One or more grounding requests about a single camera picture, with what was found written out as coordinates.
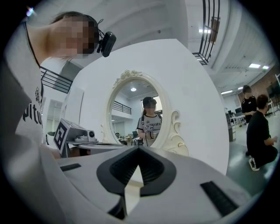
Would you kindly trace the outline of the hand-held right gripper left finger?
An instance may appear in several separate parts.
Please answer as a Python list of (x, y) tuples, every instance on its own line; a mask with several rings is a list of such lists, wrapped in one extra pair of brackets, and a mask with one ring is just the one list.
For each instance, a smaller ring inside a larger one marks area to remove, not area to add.
[(123, 147), (83, 157), (62, 158), (57, 160), (57, 162), (59, 166), (80, 164), (79, 168), (65, 171), (64, 174), (86, 199), (101, 211), (108, 213), (115, 206), (119, 205), (121, 196), (108, 192), (99, 182), (96, 171), (101, 163), (128, 149), (131, 149), (131, 147)]

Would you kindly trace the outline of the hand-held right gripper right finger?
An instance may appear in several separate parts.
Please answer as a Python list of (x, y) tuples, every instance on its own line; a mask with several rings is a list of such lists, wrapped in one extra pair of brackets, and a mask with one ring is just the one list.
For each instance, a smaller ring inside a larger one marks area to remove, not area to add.
[[(258, 199), (200, 160), (160, 149), (152, 151), (175, 165), (176, 177), (161, 194), (142, 197), (128, 215), (129, 224), (235, 224)], [(237, 205), (237, 209), (224, 217), (218, 212), (201, 187), (210, 181)]]

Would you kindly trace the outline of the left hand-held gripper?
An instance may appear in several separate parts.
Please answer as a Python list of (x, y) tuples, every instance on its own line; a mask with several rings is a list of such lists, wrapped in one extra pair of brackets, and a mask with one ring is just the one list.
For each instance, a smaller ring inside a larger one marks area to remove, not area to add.
[(53, 141), (62, 158), (70, 157), (69, 144), (79, 149), (91, 150), (91, 153), (103, 153), (128, 147), (117, 143), (97, 142), (94, 131), (64, 119), (60, 120)]

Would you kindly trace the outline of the person's left hand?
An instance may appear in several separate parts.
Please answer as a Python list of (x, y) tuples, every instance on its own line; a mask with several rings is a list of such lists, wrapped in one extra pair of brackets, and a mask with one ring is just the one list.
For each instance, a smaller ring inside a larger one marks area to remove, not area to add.
[(70, 149), (70, 157), (81, 157), (91, 155), (91, 151), (87, 149), (80, 149), (78, 147), (73, 147)]

